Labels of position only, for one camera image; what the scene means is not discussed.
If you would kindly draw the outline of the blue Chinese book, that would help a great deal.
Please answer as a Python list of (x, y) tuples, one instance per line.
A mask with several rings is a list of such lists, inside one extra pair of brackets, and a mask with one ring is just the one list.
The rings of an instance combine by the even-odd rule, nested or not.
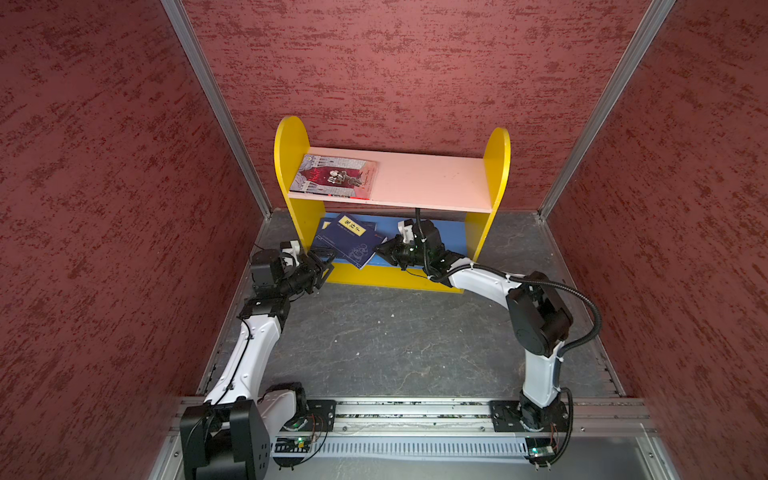
[(368, 235), (375, 230), (375, 222), (344, 217), (341, 220), (324, 219), (321, 222), (318, 235), (336, 241), (342, 237), (357, 238), (358, 236)]
[[(341, 220), (344, 217), (352, 217), (353, 219), (357, 219), (356, 217), (348, 214), (339, 214), (334, 218), (327, 219)], [(320, 225), (323, 220), (324, 219), (320, 221), (315, 238), (312, 242), (312, 247), (334, 249), (337, 252), (338, 258), (343, 258), (358, 269), (364, 268), (373, 259), (374, 255), (376, 254), (376, 246), (388, 240), (386, 236), (375, 230), (368, 235), (358, 236), (357, 238), (342, 237), (340, 240), (333, 241), (318, 235)]]

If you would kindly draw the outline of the pink Hamlet picture book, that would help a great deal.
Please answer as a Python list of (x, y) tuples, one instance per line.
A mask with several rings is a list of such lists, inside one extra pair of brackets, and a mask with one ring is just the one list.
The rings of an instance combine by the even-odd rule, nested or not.
[(378, 171), (376, 161), (307, 154), (299, 165), (290, 191), (369, 200)]

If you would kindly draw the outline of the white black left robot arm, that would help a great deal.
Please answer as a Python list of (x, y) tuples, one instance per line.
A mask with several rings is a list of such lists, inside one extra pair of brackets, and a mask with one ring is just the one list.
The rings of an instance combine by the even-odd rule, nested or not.
[(252, 256), (252, 292), (237, 316), (234, 350), (204, 402), (180, 421), (185, 478), (262, 479), (282, 430), (300, 433), (293, 443), (309, 457), (325, 446), (333, 414), (313, 412), (300, 383), (259, 388), (292, 303), (324, 285), (334, 259), (331, 249), (305, 251), (297, 241)]

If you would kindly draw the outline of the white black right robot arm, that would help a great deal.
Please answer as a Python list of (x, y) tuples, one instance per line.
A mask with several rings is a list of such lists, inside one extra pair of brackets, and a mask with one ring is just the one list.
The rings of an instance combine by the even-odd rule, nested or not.
[(561, 293), (579, 292), (551, 281), (535, 271), (512, 275), (472, 261), (445, 248), (430, 221), (406, 220), (400, 233), (375, 248), (377, 255), (406, 271), (420, 268), (428, 280), (468, 290), (503, 307), (509, 313), (514, 336), (526, 351), (525, 379), (519, 409), (525, 429), (538, 432), (556, 421), (559, 375), (573, 316)]

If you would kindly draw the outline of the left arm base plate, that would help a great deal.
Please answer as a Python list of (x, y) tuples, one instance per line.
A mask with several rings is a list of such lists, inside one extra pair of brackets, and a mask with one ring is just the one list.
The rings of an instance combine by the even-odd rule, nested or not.
[(330, 432), (334, 429), (337, 401), (310, 399), (307, 410), (284, 425), (284, 432)]

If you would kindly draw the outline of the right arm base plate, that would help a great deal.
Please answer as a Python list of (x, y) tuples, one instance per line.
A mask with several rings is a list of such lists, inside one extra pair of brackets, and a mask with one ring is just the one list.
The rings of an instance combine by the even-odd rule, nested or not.
[(562, 400), (543, 409), (527, 401), (520, 404), (516, 400), (492, 400), (489, 410), (496, 433), (546, 433), (552, 428), (565, 433), (571, 418), (568, 403)]

